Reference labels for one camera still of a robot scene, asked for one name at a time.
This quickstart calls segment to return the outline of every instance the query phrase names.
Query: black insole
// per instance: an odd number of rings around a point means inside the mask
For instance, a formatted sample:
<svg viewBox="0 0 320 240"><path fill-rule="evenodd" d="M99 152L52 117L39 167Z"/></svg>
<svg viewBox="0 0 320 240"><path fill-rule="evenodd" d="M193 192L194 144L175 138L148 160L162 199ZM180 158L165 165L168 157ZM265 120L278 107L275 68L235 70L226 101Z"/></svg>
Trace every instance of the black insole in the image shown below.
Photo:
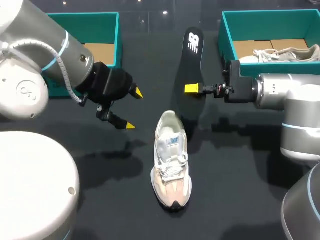
<svg viewBox="0 0 320 240"><path fill-rule="evenodd" d="M180 116L188 138L198 125L206 103L205 96L185 93L185 85L204 83L201 73L201 59L204 48L204 34L197 27L190 27L184 34L180 65L175 77L172 109Z"/></svg>

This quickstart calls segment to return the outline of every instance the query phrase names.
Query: sneaker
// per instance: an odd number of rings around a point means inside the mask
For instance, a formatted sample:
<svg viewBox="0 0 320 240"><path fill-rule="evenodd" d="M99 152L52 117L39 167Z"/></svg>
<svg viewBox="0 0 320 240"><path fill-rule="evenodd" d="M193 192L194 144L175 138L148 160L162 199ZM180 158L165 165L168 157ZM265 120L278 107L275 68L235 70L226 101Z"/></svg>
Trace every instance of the sneaker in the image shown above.
<svg viewBox="0 0 320 240"><path fill-rule="evenodd" d="M254 50L252 56L242 57L239 61L242 64L317 62L320 61L320 47L314 45L309 49L290 47L281 51Z"/></svg>
<svg viewBox="0 0 320 240"><path fill-rule="evenodd" d="M151 183L159 201L172 210L184 207L191 196L187 135L174 111L166 111L155 131Z"/></svg>

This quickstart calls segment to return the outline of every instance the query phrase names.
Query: shoe sole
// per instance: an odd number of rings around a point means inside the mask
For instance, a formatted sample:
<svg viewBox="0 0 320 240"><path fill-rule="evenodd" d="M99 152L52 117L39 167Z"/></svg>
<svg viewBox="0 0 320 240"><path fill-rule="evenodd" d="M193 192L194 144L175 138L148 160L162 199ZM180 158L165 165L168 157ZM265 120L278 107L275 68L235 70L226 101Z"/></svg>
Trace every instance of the shoe sole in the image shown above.
<svg viewBox="0 0 320 240"><path fill-rule="evenodd" d="M164 204L164 203L161 201L161 198L159 197L159 195L158 195L158 193L157 193L157 191L156 191L155 182L154 182L154 176L155 176L154 170L155 170L155 169L152 168L150 177L151 177L151 183L152 183L153 190L154 190L155 195L156 195L156 197L158 198L159 202L160 202L163 206L165 206L166 208L169 208L169 209L174 210L174 211L175 211L175 210L179 210L179 209L183 208L184 206L186 206L187 203L188 203L189 200L190 200L191 192L192 192L192 181L191 181L191 177L189 176L189 192L188 192L188 199L187 199L186 203L185 203L183 206L181 206L177 201L174 201L173 204L172 204L172 206L168 206L168 205Z"/></svg>

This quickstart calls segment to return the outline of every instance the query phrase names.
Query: new balance logo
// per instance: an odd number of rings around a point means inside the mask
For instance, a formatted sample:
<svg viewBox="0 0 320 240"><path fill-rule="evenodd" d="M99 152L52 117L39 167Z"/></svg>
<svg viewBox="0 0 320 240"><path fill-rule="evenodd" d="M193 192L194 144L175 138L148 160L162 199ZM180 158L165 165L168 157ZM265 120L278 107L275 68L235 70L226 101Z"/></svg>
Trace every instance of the new balance logo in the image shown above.
<svg viewBox="0 0 320 240"><path fill-rule="evenodd" d="M170 145L175 145L175 144L178 144L179 143L179 137L175 137L175 138L170 138L166 141L166 144L168 146Z"/></svg>
<svg viewBox="0 0 320 240"><path fill-rule="evenodd" d="M189 34L189 43L188 48L198 54L198 46L199 46L199 37L198 35L194 35L192 32Z"/></svg>

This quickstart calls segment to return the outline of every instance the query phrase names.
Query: shoelace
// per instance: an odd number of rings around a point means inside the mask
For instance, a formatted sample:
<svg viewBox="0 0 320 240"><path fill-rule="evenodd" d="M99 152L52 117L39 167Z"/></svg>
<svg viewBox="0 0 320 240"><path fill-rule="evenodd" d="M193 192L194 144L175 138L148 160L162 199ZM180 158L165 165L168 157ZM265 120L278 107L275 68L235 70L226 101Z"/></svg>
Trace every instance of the shoelace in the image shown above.
<svg viewBox="0 0 320 240"><path fill-rule="evenodd" d="M181 176L180 173L184 170L184 166L186 166L188 162L188 153L183 152L181 157L178 158L170 158L164 163L160 156L158 156L159 161L161 162L160 174L162 176L162 180L164 182L169 182L173 180L183 179L185 176ZM178 160L179 165L173 165L172 161Z"/></svg>
<svg viewBox="0 0 320 240"><path fill-rule="evenodd" d="M254 56L259 58L259 63L271 62L272 60L278 60L280 58L278 55L278 51L275 49L253 50L253 54Z"/></svg>

